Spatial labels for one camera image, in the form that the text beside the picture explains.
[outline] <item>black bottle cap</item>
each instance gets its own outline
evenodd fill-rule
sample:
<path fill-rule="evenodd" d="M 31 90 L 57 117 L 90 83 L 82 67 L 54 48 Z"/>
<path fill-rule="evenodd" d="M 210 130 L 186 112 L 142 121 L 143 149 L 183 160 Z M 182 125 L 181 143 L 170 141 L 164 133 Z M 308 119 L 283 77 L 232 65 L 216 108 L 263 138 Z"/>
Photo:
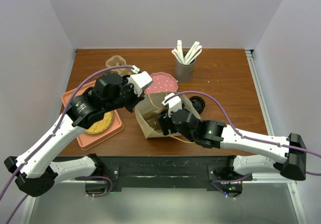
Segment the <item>black bottle cap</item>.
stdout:
<path fill-rule="evenodd" d="M 195 110 L 200 114 L 201 112 L 203 112 L 204 108 L 205 108 L 205 101 L 204 99 L 202 99 L 201 97 L 198 96 L 193 96 L 190 97 L 190 101 L 192 102 L 193 107 L 195 108 Z"/>

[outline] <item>orange tray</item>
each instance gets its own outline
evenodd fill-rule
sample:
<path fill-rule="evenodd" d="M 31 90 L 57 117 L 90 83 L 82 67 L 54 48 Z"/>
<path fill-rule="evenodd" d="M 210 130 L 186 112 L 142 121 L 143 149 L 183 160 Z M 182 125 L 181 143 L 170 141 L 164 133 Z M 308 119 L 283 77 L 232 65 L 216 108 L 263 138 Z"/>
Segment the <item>orange tray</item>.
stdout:
<path fill-rule="evenodd" d="M 89 82 L 89 83 L 85 84 L 78 91 L 76 96 L 81 95 L 87 88 L 93 87 L 95 85 L 95 82 L 96 81 Z M 61 95 L 61 100 L 62 100 L 62 103 L 64 106 L 66 106 L 68 100 L 70 99 L 70 96 L 72 95 L 72 93 L 74 91 L 75 90 L 73 89 L 73 90 L 68 91 L 68 92 L 64 93 L 63 95 Z M 104 131 L 98 135 L 89 135 L 89 134 L 83 133 L 77 137 L 78 144 L 83 150 L 88 150 L 88 149 L 100 144 L 101 142 L 109 139 L 110 137 L 114 136 L 115 134 L 119 133 L 120 131 L 122 131 L 124 129 L 124 124 L 122 123 L 118 112 L 116 110 L 114 110 L 113 114 L 114 114 L 113 121 L 106 131 Z"/>

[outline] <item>brown paper bag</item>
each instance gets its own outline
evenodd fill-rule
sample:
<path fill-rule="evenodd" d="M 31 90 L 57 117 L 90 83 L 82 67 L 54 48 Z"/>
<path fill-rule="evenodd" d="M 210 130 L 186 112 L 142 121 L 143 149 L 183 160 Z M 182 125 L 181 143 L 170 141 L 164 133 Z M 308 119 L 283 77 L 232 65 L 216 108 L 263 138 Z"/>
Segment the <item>brown paper bag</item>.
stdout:
<path fill-rule="evenodd" d="M 155 104 L 156 107 L 162 108 L 162 102 L 164 101 L 164 98 L 166 96 L 166 92 L 159 92 L 159 93 L 151 93 L 150 98 L 152 102 Z M 201 118 L 201 116 L 198 114 L 198 112 L 194 109 L 191 101 L 186 97 L 185 95 L 180 95 L 181 100 L 185 104 L 185 108 L 190 111 L 192 114 L 194 114 L 198 119 Z M 135 107 L 135 115 L 136 119 L 138 121 L 138 124 L 145 136 L 145 138 L 157 138 L 157 137 L 168 137 L 168 136 L 179 136 L 181 134 L 175 133 L 175 134 L 169 134 L 169 135 L 163 135 L 161 128 L 159 126 L 158 121 L 156 121 L 156 116 L 161 113 L 161 109 L 155 108 L 148 96 L 145 96 L 145 99 L 141 102 L 139 102 Z"/>

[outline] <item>wooden tabletop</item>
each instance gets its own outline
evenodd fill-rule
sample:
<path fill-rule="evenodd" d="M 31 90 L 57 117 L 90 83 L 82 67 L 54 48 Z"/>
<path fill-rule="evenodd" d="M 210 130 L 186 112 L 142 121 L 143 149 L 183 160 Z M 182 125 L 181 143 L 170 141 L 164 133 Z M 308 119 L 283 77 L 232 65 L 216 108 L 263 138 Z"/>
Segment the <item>wooden tabletop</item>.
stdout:
<path fill-rule="evenodd" d="M 105 62 L 114 55 L 122 56 L 128 65 L 136 65 L 149 74 L 166 72 L 174 76 L 175 58 L 170 49 L 80 49 L 70 75 L 67 91 L 76 88 L 86 77 L 105 68 Z M 215 97 L 225 108 L 231 121 L 242 130 L 267 134 L 252 75 L 243 49 L 203 49 L 197 57 L 193 78 L 178 83 L 179 91 L 198 90 Z M 220 109 L 203 97 L 206 107 L 203 120 L 226 123 Z M 125 129 L 94 148 L 83 151 L 73 140 L 61 153 L 63 156 L 87 155 L 248 155 L 229 149 L 205 149 L 172 138 L 145 139 L 135 114 L 124 108 L 118 113 Z"/>

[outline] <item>gray cup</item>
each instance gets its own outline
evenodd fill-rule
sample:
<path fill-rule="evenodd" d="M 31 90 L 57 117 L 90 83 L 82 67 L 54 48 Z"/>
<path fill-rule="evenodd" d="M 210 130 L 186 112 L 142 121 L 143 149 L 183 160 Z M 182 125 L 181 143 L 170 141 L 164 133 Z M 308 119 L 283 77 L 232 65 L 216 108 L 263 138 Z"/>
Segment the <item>gray cup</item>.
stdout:
<path fill-rule="evenodd" d="M 188 51 L 183 51 L 183 56 L 188 53 Z M 175 78 L 178 82 L 188 82 L 192 78 L 192 70 L 195 66 L 196 58 L 193 62 L 191 62 L 189 65 L 181 64 L 176 59 L 176 65 L 175 65 Z"/>

